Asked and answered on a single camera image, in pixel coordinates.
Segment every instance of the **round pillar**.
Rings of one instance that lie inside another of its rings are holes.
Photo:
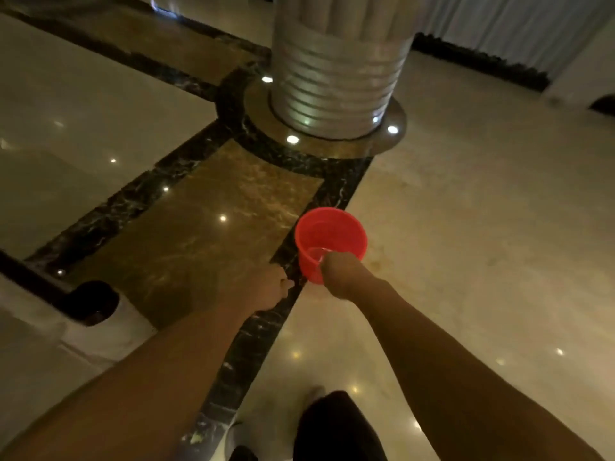
[[[278,0],[271,105],[297,131],[354,139],[387,108],[419,0]]]

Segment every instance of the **black pants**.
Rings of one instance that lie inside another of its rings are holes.
[[[386,456],[378,435],[348,393],[337,391],[315,401],[303,413],[293,461],[340,459],[386,461]],[[258,459],[245,446],[239,446],[233,451],[231,461]]]

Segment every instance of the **person's right hand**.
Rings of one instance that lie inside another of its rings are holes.
[[[331,252],[320,263],[322,279],[331,294],[339,299],[352,300],[357,287],[373,275],[350,252]]]

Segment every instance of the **red bucket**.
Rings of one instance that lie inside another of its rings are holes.
[[[338,208],[310,210],[297,222],[295,243],[299,250],[299,267],[312,283],[322,284],[318,267],[328,251],[351,252],[359,260],[367,250],[367,235],[359,221]]]

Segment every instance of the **person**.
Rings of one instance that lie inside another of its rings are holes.
[[[410,408],[442,461],[602,459],[539,404],[513,388],[404,301],[349,253],[327,254],[325,286],[372,326]],[[53,408],[4,451],[9,460],[166,460],[191,429],[233,337],[292,282],[271,265],[212,307],[162,330]],[[239,446],[235,459],[254,459]],[[344,392],[317,398],[299,423],[295,461],[385,459]]]

